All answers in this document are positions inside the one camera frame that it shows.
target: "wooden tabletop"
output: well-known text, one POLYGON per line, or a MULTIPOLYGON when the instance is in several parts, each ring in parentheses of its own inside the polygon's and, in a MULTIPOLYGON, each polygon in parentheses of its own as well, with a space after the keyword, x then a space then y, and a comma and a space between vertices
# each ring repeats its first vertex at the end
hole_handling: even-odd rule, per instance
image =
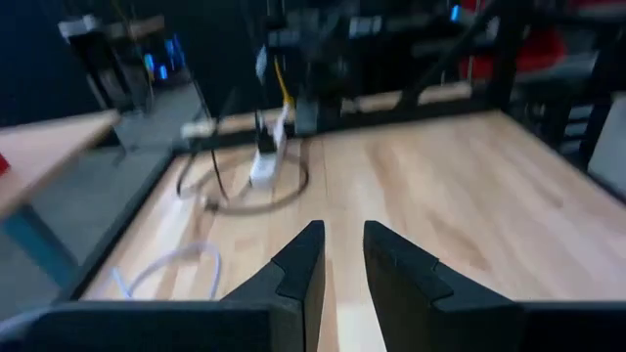
POLYGON ((28 200, 118 120, 117 112, 104 111, 0 129, 0 154, 11 164, 0 176, 0 217, 28 200))
MULTIPOLYGON (((185 157, 175 160, 84 298, 120 299, 113 267, 129 281, 197 241, 220 249, 222 297, 315 219, 327 231, 320 351, 384 351, 363 259, 366 220, 512 299, 626 298, 625 209, 500 112, 290 141, 288 151, 307 160, 308 190, 283 209, 246 217, 201 212, 198 198, 179 199, 174 185, 185 157)), ((218 161, 252 152, 220 151, 218 161)), ((246 182, 250 164, 221 170, 231 194, 246 182)), ((211 167, 205 155, 191 181, 211 167)), ((251 191, 237 205, 280 198, 300 177, 287 163, 275 190, 251 191)), ((214 182, 204 194, 217 197, 214 182)), ((171 265, 135 296, 206 299, 213 265, 208 255, 171 265)))

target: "wooden table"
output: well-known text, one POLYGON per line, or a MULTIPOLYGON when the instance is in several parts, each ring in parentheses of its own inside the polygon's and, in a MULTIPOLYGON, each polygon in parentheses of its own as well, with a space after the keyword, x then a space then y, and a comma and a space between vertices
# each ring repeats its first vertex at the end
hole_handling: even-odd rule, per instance
MULTIPOLYGON (((190 242, 211 241, 222 254, 218 297, 248 279, 314 219, 326 222, 326 296, 320 351, 384 351, 367 286, 363 225, 378 220, 446 265, 519 300, 626 298, 626 211, 579 171, 492 111, 334 133, 290 141, 307 160, 311 182, 278 211, 236 217, 202 213, 181 200, 175 160, 84 299, 120 299, 111 268, 134 279, 150 262, 190 242)), ((219 162, 252 148, 224 150, 219 162)), ((192 170, 198 179, 211 163, 192 170)), ((222 171, 231 193, 250 162, 222 171)), ((286 164, 262 203, 295 188, 300 171, 286 164)), ((209 183, 207 194, 217 197, 209 183)), ((138 287, 138 299, 206 299, 214 262, 207 256, 172 265, 138 287)))
POLYGON ((117 112, 105 111, 0 129, 0 154, 11 164, 0 176, 2 228, 59 284, 75 260, 27 202, 118 120, 117 112))

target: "floor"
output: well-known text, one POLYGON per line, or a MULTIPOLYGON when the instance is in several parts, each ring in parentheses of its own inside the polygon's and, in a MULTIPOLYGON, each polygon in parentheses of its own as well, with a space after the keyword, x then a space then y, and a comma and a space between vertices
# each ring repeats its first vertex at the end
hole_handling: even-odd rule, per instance
MULTIPOLYGON (((193 85, 156 95, 148 116, 127 113, 115 127, 122 144, 81 156, 41 191, 33 207, 82 263, 120 209, 152 170, 166 162, 181 125, 200 111, 193 85)), ((7 236, 0 234, 0 320, 47 304, 56 284, 7 236)))

